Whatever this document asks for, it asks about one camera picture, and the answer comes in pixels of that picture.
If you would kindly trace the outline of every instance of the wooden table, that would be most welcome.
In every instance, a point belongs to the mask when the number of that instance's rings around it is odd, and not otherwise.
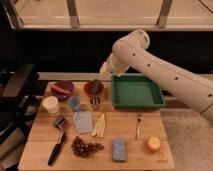
[[[75,95],[80,96],[82,110],[91,110],[89,97],[84,93],[85,82],[73,82]],[[136,111],[118,111],[111,104],[111,83],[104,82],[99,111],[92,111],[96,122],[101,112],[106,113],[106,129],[102,139],[89,134],[79,135],[72,123],[72,110],[66,101],[60,102],[60,111],[67,121],[67,142],[52,167],[47,165],[50,153],[57,142],[59,131],[53,127],[58,115],[50,115],[41,106],[33,123],[28,142],[19,163],[19,170],[163,170],[174,169],[174,161],[159,111],[144,111],[141,124],[140,140],[135,140],[137,125]],[[47,87],[44,97],[50,95]],[[85,159],[73,154],[71,144],[79,135],[86,142],[99,142],[105,149]],[[149,137],[159,137],[162,148],[157,153],[150,153],[146,147]],[[127,161],[112,161],[112,140],[122,137],[126,140]]]

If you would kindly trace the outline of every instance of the grapes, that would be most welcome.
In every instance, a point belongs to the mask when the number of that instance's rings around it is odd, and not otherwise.
[[[104,146],[100,143],[85,143],[79,136],[76,136],[71,148],[76,156],[87,158],[91,154],[103,150]]]

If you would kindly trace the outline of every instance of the red bowl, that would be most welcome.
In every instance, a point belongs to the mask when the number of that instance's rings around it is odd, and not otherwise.
[[[70,92],[73,92],[73,90],[74,90],[74,84],[70,81],[57,81],[55,83],[55,85],[60,88],[69,90]],[[51,89],[51,93],[53,96],[56,96],[58,98],[58,100],[60,100],[60,101],[65,100],[72,95],[72,94],[62,94],[53,89]]]

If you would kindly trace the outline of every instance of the green tray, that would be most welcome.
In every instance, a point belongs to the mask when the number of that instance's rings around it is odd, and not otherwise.
[[[158,109],[165,106],[160,87],[138,74],[112,75],[112,104],[116,109]]]

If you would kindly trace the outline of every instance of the fork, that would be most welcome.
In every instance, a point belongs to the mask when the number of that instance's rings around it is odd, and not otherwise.
[[[136,135],[135,139],[138,140],[140,137],[140,127],[141,127],[141,120],[142,120],[142,115],[140,112],[137,113],[137,130],[136,130]]]

